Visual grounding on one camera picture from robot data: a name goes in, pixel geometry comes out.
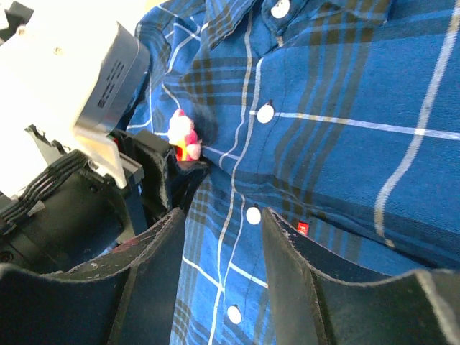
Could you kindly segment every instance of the screw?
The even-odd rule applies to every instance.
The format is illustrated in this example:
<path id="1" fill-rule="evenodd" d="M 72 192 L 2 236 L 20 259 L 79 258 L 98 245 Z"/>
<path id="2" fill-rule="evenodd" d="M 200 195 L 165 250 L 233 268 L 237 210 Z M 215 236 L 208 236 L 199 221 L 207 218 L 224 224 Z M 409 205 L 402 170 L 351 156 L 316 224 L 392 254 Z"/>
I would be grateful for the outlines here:
<path id="1" fill-rule="evenodd" d="M 11 252 L 1 252 L 0 262 L 11 262 L 13 261 L 13 254 Z"/>
<path id="2" fill-rule="evenodd" d="M 25 25 L 19 25 L 19 27 L 17 28 L 16 30 L 16 33 L 19 35 L 19 36 L 24 36 L 26 34 L 26 27 Z"/>
<path id="3" fill-rule="evenodd" d="M 53 52 L 55 55 L 64 55 L 64 50 L 59 47 L 56 47 Z"/>

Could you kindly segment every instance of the white button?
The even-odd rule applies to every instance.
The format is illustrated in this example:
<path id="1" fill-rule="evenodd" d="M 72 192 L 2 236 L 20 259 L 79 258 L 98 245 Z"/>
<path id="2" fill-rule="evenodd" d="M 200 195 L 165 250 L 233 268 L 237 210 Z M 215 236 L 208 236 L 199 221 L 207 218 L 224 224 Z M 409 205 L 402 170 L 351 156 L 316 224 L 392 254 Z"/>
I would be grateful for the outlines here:
<path id="1" fill-rule="evenodd" d="M 235 325 L 242 322 L 242 314 L 239 312 L 236 305 L 232 305 L 229 309 L 227 309 L 227 315 L 229 316 L 230 321 Z"/>
<path id="2" fill-rule="evenodd" d="M 260 223 L 260 219 L 262 218 L 262 215 L 260 214 L 260 211 L 257 207 L 249 207 L 246 211 L 246 219 L 249 222 L 249 224 L 252 225 L 257 225 Z"/>
<path id="3" fill-rule="evenodd" d="M 272 7 L 270 12 L 272 12 L 272 16 L 276 19 L 281 19 L 286 17 L 290 8 L 289 0 L 279 0 L 276 5 Z"/>
<path id="4" fill-rule="evenodd" d="M 269 103 L 267 103 L 257 112 L 257 121 L 261 124 L 266 124 L 273 119 L 273 115 L 275 115 L 275 110 Z"/>

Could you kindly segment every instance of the gray plastic part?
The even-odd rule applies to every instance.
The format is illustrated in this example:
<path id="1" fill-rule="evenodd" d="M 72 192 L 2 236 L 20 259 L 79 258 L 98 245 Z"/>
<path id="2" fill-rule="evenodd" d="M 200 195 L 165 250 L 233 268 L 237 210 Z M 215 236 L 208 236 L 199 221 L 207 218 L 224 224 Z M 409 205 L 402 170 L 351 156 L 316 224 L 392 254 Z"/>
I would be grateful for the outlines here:
<path id="1" fill-rule="evenodd" d="M 115 128 L 150 63 L 147 48 L 117 24 L 118 34 L 102 62 L 98 82 L 76 122 L 97 132 Z"/>

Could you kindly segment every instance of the blue plaid shirt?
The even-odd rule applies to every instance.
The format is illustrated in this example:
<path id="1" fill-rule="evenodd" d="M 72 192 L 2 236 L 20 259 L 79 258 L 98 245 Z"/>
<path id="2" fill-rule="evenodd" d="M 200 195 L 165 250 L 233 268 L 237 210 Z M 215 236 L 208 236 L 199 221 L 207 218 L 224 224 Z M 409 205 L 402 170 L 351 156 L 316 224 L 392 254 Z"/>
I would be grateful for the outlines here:
<path id="1" fill-rule="evenodd" d="M 127 130 L 167 139 L 184 109 L 211 163 L 171 344 L 275 343 L 251 207 L 388 275 L 460 268 L 460 0 L 284 1 L 172 0 L 137 27 L 152 60 Z"/>

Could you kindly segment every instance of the red tag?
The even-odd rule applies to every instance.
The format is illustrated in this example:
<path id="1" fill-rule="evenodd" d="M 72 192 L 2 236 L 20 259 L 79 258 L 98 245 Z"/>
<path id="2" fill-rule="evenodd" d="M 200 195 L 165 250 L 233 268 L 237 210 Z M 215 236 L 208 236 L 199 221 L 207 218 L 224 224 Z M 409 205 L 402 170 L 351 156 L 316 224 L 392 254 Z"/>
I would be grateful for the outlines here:
<path id="1" fill-rule="evenodd" d="M 299 224 L 297 224 L 297 232 L 306 237 L 308 235 L 308 224 L 299 222 Z"/>

